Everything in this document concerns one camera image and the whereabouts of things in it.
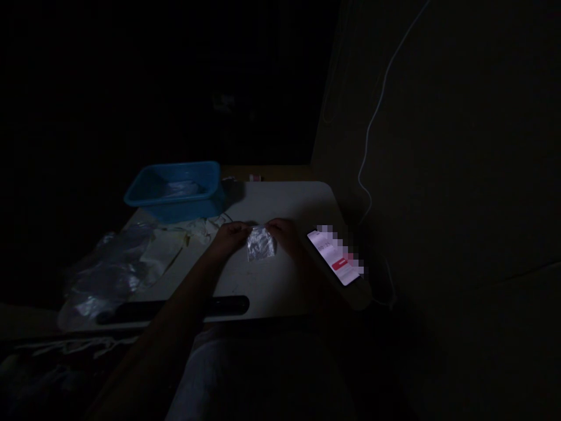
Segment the clear plastic bag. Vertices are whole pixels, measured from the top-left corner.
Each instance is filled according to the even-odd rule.
[[[275,239],[263,225],[254,226],[247,237],[247,261],[274,256],[275,246]]]
[[[135,224],[120,234],[106,234],[96,249],[68,272],[66,303],[58,313],[61,330],[76,330],[101,313],[110,315],[143,288],[150,269],[140,261],[154,224]]]
[[[165,185],[164,197],[182,197],[197,194],[200,188],[197,183],[191,180],[174,181]]]

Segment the blue basket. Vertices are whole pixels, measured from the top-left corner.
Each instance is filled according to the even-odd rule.
[[[170,183],[189,180],[198,184],[197,194],[166,197]],[[220,165],[215,161],[150,165],[134,179],[124,202],[143,208],[161,223],[218,216],[224,211]]]

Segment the person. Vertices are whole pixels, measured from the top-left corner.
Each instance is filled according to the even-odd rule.
[[[265,226],[296,264],[313,326],[255,336],[219,325],[200,332],[221,268],[251,231],[243,222],[224,224],[112,373],[87,419],[137,419],[150,400],[147,385],[162,384],[170,361],[189,349],[166,420],[354,419],[368,411],[376,393],[373,338],[315,266],[296,226],[285,219]]]

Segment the red button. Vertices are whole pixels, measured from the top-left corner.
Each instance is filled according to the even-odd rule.
[[[339,270],[342,266],[346,265],[347,261],[345,259],[337,260],[334,264],[331,265],[333,270]]]

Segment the white table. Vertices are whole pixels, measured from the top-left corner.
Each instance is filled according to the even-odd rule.
[[[304,245],[316,264],[355,310],[366,308],[372,293],[370,285],[362,278],[343,287],[319,253],[306,239],[306,233],[315,225],[333,225],[344,232],[345,225],[331,188],[319,181],[246,182],[237,183],[244,190],[243,198],[230,205],[225,213],[232,220],[264,224],[273,218],[288,218],[296,222]],[[131,223],[153,220],[141,209],[133,215]],[[174,263],[149,290],[132,297],[131,301],[159,301],[168,299],[207,246],[191,239],[181,250]],[[234,253],[226,263],[213,296],[245,295],[250,300],[247,312],[239,316],[206,318],[205,322],[224,320],[259,319],[277,316],[302,315],[308,312],[296,267],[290,257],[278,247],[276,256],[259,261],[247,261],[245,248]],[[126,329],[147,326],[148,322],[119,325],[96,325],[85,330]]]

